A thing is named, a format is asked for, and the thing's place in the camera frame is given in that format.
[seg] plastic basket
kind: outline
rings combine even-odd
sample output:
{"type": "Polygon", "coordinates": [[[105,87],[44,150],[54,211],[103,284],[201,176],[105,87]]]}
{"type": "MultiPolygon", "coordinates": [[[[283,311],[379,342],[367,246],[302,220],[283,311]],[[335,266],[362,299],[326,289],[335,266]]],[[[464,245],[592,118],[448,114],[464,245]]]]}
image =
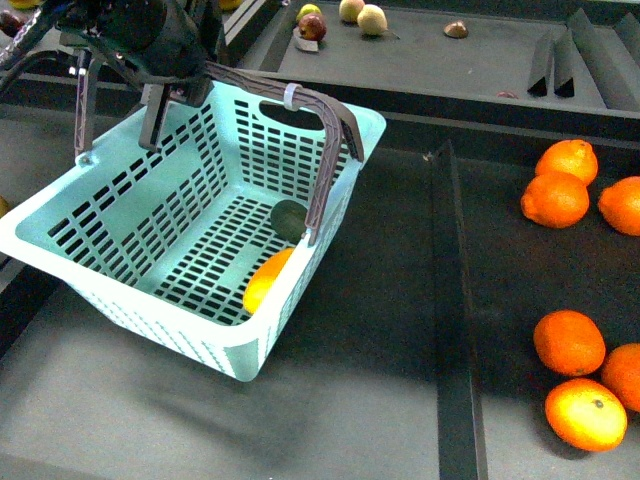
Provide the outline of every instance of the plastic basket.
{"type": "MultiPolygon", "coordinates": [[[[251,275],[291,246],[271,229],[271,208],[283,199],[309,205],[326,141],[325,130],[264,116],[263,100],[216,81],[199,109],[171,103],[155,153],[138,146],[137,112],[5,216],[0,249],[64,280],[115,324],[253,379],[342,222],[363,165],[341,140],[316,241],[300,240],[250,316],[242,295],[251,275]]],[[[347,108],[368,158],[385,121],[347,108]]]]}

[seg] lemon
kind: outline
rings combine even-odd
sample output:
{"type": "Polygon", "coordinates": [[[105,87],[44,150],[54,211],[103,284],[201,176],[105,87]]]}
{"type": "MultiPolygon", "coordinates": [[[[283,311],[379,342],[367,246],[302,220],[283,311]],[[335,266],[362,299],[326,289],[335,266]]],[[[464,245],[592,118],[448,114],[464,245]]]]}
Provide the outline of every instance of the lemon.
{"type": "Polygon", "coordinates": [[[242,305],[247,312],[253,315],[258,310],[264,297],[269,293],[273,282],[276,281],[287,260],[289,260],[293,250],[293,247],[285,248],[272,255],[253,274],[242,297],[242,305]]]}
{"type": "Polygon", "coordinates": [[[302,17],[304,17],[305,15],[308,15],[309,13],[322,14],[322,12],[320,11],[320,8],[317,5],[314,5],[313,3],[307,3],[298,12],[298,15],[296,16],[296,23],[298,23],[302,17]]]}
{"type": "Polygon", "coordinates": [[[0,218],[4,217],[9,210],[11,210],[9,202],[7,202],[3,197],[0,197],[0,218]]]}

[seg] apple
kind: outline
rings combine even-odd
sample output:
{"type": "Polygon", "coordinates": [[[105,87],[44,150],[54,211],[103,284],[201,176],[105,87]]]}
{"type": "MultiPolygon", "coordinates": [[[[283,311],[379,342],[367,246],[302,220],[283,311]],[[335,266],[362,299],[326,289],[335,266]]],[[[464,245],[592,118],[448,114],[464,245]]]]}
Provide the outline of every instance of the apple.
{"type": "Polygon", "coordinates": [[[345,23],[356,23],[358,14],[363,8],[364,0],[342,0],[338,7],[338,15],[345,23]]]}
{"type": "Polygon", "coordinates": [[[298,30],[305,40],[319,42],[327,34],[327,22],[319,13],[308,13],[298,22],[298,30]]]}

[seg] orange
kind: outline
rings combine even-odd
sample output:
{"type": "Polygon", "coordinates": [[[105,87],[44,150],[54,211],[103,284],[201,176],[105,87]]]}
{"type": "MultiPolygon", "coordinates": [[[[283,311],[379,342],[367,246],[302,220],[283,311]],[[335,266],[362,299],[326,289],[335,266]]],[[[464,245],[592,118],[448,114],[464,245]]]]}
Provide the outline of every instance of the orange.
{"type": "Polygon", "coordinates": [[[242,305],[246,311],[253,315],[256,310],[258,310],[264,297],[267,296],[267,293],[271,289],[273,282],[278,278],[287,260],[289,260],[293,250],[293,247],[285,248],[275,255],[272,255],[256,270],[249,280],[242,297],[242,305]]]}
{"type": "Polygon", "coordinates": [[[533,331],[533,344],[542,363],[570,377],[595,372],[606,355],[596,324],[575,310],[558,310],[542,317],[533,331]]]}
{"type": "Polygon", "coordinates": [[[578,223],[589,210],[589,193],[575,175],[564,172],[543,173],[527,186],[520,208],[525,217],[550,228],[565,228],[578,223]]]}
{"type": "Polygon", "coordinates": [[[598,159],[585,140],[561,140],[551,145],[536,165],[536,175],[548,172],[571,173],[589,185],[598,175],[598,159]]]}
{"type": "Polygon", "coordinates": [[[555,387],[544,404],[547,421],[568,444],[590,452],[611,450],[627,431],[627,412],[605,386],[574,378],[555,387]]]}
{"type": "Polygon", "coordinates": [[[629,410],[640,412],[640,343],[615,348],[604,361],[602,383],[629,410]]]}
{"type": "Polygon", "coordinates": [[[640,235],[640,177],[627,177],[605,188],[598,209],[618,232],[640,235]]]}

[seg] gray handle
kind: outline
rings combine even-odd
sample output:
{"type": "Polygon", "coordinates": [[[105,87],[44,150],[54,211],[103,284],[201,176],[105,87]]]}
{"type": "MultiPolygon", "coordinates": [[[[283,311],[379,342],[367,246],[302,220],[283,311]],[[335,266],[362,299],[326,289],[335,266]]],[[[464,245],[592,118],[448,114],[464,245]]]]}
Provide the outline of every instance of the gray handle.
{"type": "MultiPolygon", "coordinates": [[[[272,100],[282,100],[287,88],[285,83],[247,75],[213,62],[207,62],[207,72],[214,80],[240,87],[249,93],[272,100]]],[[[314,245],[327,206],[343,138],[347,143],[349,153],[359,162],[363,162],[365,159],[364,148],[356,117],[338,100],[304,87],[298,87],[293,91],[291,104],[294,109],[303,107],[316,113],[322,120],[326,135],[318,177],[305,220],[305,225],[311,229],[309,245],[314,245]]]]}

